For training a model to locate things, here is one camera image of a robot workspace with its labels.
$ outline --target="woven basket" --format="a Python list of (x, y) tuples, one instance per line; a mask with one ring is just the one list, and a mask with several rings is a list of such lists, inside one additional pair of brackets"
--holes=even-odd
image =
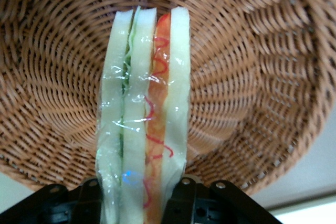
[(186, 172), (252, 194), (309, 149), (335, 98), (336, 0), (0, 0), (0, 171), (36, 190), (95, 174), (100, 76), (117, 10), (186, 6)]

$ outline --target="sandwich slice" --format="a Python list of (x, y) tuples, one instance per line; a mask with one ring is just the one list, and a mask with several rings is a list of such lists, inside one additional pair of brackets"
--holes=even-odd
[(186, 8), (116, 14), (101, 82), (97, 176), (105, 223), (160, 223), (186, 163)]

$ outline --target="tomato slice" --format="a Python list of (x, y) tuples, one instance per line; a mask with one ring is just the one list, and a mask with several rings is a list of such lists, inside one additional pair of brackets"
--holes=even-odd
[(154, 37), (153, 69), (146, 101), (150, 107), (146, 117), (146, 170), (145, 187), (145, 224), (160, 223), (161, 206), (161, 168), (165, 149), (169, 157), (174, 155), (171, 148), (164, 144), (166, 114), (164, 101), (168, 93), (170, 59), (171, 14), (160, 17)]

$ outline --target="bread slice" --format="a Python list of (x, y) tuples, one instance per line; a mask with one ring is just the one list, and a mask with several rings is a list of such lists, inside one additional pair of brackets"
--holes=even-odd
[(121, 224), (143, 224), (145, 172), (145, 96), (150, 81), (156, 8), (136, 10), (135, 34), (129, 71), (129, 90), (124, 94), (123, 182)]
[(117, 12), (110, 33), (101, 77), (100, 120), (97, 127), (97, 177), (103, 191), (101, 219), (104, 223), (118, 222), (119, 207), (111, 207), (120, 197), (121, 143), (119, 126), (122, 118), (122, 78), (125, 52), (132, 24), (133, 11)]
[(163, 208), (180, 181), (186, 164), (190, 97), (190, 17), (187, 8), (171, 10), (169, 87), (165, 100), (164, 144), (174, 150), (173, 158), (163, 153), (161, 192)]

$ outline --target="screw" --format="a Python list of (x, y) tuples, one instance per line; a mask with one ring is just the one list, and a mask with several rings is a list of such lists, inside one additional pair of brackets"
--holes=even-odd
[(54, 188), (52, 188), (52, 189), (50, 190), (50, 193), (54, 194), (54, 193), (57, 193), (58, 191), (59, 191), (58, 186), (55, 186)]
[(189, 185), (189, 184), (190, 184), (190, 180), (187, 179), (187, 178), (184, 178), (184, 179), (182, 180), (182, 183), (183, 183), (183, 185)]
[(98, 183), (96, 180), (93, 180), (90, 182), (89, 186), (93, 187), (93, 186), (96, 186)]
[(225, 184), (223, 182), (218, 182), (216, 184), (216, 187), (218, 187), (219, 189), (224, 189), (226, 186), (225, 186)]

